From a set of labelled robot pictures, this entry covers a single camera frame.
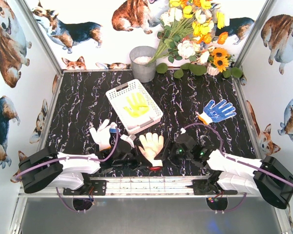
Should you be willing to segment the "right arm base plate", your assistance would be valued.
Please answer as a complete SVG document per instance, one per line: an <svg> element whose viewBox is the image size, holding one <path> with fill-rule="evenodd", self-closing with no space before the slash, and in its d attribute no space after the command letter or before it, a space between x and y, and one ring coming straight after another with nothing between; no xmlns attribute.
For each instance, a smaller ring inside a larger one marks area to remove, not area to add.
<svg viewBox="0 0 293 234"><path fill-rule="evenodd" d="M186 186L187 188L193 189L195 195L236 195L236 190L224 190L218 184L208 182L207 179L194 179L192 184Z"/></svg>

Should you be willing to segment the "yellow coated work glove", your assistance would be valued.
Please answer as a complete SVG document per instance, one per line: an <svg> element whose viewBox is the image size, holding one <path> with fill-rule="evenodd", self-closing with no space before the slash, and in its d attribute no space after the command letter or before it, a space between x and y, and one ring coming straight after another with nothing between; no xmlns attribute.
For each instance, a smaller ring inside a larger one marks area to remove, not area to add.
<svg viewBox="0 0 293 234"><path fill-rule="evenodd" d="M126 101L128 106L124 106L124 110L133 118L138 118L149 111L149 105L141 93L132 93L126 97Z"/></svg>

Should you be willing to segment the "artificial flower bouquet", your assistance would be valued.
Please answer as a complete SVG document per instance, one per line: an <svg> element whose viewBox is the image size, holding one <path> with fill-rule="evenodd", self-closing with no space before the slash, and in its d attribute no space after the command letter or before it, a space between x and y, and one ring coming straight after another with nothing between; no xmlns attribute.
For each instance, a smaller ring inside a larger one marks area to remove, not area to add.
<svg viewBox="0 0 293 234"><path fill-rule="evenodd" d="M230 24L221 5L213 0L170 0L168 6L160 16L160 41L151 62L160 58L171 63L183 59L196 62L210 51L213 33Z"/></svg>

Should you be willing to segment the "blue dotted work glove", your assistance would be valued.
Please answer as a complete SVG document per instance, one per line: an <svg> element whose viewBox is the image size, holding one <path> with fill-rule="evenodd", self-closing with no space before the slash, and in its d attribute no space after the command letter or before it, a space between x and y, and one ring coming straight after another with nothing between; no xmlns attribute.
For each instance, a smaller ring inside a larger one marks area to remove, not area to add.
<svg viewBox="0 0 293 234"><path fill-rule="evenodd" d="M203 108L203 112L198 115L198 118L205 124L219 123L223 120L236 116L235 107L231 102L227 102L225 99L215 103L214 100L210 100L208 104Z"/></svg>

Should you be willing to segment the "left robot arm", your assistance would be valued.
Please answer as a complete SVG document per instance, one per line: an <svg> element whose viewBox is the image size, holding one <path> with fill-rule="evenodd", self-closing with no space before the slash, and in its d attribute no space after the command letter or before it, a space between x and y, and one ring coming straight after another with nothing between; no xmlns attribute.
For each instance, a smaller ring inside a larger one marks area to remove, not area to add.
<svg viewBox="0 0 293 234"><path fill-rule="evenodd" d="M93 188L90 175L148 167L146 158L138 151L133 139L132 136L122 135L112 148L89 155L70 155L57 152L54 147L45 147L20 161L19 171L13 179L22 182L27 194L52 187L84 195Z"/></svg>

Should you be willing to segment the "cream knit glove pair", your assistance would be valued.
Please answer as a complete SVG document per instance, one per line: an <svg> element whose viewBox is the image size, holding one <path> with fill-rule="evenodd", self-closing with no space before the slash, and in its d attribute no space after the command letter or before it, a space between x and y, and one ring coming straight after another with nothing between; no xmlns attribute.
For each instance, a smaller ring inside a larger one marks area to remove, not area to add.
<svg viewBox="0 0 293 234"><path fill-rule="evenodd" d="M155 157L160 153L164 146L164 137L157 133L146 133L139 136L139 141L142 146L139 150L142 155L151 163L155 162Z"/></svg>

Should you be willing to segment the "white plastic storage basket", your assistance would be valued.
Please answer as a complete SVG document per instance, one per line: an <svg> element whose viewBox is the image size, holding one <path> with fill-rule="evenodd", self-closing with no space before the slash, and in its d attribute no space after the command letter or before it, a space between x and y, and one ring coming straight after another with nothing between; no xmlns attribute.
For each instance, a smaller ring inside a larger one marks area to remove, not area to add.
<svg viewBox="0 0 293 234"><path fill-rule="evenodd" d="M124 106L128 106L126 97L131 96L132 93L141 93L145 97L149 105L149 111L144 115L149 115L151 120L136 128L129 129L128 124L132 117L124 110ZM137 79L119 85L116 88L107 91L105 94L125 130L130 135L135 135L161 121L163 116L162 110Z"/></svg>

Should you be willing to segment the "aluminium front rail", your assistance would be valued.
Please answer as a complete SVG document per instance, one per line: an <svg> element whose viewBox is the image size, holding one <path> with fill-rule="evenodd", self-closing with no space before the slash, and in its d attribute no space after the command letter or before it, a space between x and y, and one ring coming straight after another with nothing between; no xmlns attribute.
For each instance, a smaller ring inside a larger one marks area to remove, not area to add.
<svg viewBox="0 0 293 234"><path fill-rule="evenodd" d="M86 175L61 175L44 189L34 193L26 193L21 186L19 197L55 197L56 189L63 195L63 189L77 190L91 180L106 180L106 197L136 198L136 197L187 197L196 196L193 189L186 186L192 184L194 179L207 179L214 183L217 177L213 176L152 176L152 177L88 177ZM87 197L87 195L63 195L65 197Z"/></svg>

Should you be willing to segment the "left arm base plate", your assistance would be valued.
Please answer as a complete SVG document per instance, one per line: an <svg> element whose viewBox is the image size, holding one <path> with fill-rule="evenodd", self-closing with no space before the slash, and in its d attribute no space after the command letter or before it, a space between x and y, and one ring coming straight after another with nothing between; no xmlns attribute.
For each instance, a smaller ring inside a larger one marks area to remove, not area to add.
<svg viewBox="0 0 293 234"><path fill-rule="evenodd" d="M91 180L77 190L63 189L63 195L93 195L104 196L106 193L106 180Z"/></svg>

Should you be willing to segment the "white glove blue finger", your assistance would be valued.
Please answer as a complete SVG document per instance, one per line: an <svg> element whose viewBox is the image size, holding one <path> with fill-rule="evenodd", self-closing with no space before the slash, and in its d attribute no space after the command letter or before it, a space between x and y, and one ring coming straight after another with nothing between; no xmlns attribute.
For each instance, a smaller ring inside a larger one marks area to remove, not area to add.
<svg viewBox="0 0 293 234"><path fill-rule="evenodd" d="M110 122L109 119L105 119L102 124L95 129L94 127L90 128L90 134L94 140L94 142L99 146L99 150L103 151L106 149L110 149L110 129L116 129L117 124L115 122Z"/></svg>

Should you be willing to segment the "grey metal bucket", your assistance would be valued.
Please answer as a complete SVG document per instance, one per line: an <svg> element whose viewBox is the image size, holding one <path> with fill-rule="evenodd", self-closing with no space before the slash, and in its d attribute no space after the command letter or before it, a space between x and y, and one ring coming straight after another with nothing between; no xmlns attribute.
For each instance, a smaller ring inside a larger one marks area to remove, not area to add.
<svg viewBox="0 0 293 234"><path fill-rule="evenodd" d="M150 46L138 46L129 53L133 76L141 83L147 83L154 79L156 61L153 60L156 50Z"/></svg>

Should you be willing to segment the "small sunflower pot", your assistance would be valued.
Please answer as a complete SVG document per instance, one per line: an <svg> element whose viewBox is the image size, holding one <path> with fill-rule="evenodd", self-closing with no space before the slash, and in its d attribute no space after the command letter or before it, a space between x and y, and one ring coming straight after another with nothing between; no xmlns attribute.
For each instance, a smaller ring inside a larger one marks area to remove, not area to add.
<svg viewBox="0 0 293 234"><path fill-rule="evenodd" d="M228 72L234 64L234 55L221 47L211 47L208 49L209 57L207 61L207 74L211 76Z"/></svg>

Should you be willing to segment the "cream glove red cuff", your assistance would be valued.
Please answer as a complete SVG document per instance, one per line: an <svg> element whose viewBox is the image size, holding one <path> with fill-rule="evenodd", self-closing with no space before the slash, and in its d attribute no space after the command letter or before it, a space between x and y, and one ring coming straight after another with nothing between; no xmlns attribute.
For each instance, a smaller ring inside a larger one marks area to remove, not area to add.
<svg viewBox="0 0 293 234"><path fill-rule="evenodd" d="M161 170L162 168L163 168L163 162L161 160L153 160L151 162L151 166L149 167L151 171L158 171L158 170Z"/></svg>

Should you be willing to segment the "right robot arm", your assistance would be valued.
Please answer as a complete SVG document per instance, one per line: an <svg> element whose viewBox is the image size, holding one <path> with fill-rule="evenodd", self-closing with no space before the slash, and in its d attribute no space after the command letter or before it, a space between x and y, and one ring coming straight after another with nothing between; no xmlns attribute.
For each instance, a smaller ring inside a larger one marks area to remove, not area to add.
<svg viewBox="0 0 293 234"><path fill-rule="evenodd" d="M162 159L177 168L182 161L189 161L210 173L207 179L193 180L190 188L195 195L244 193L259 196L279 209L286 209L293 196L293 174L276 158L251 159L226 154L212 146L200 145L185 129L175 140L165 141Z"/></svg>

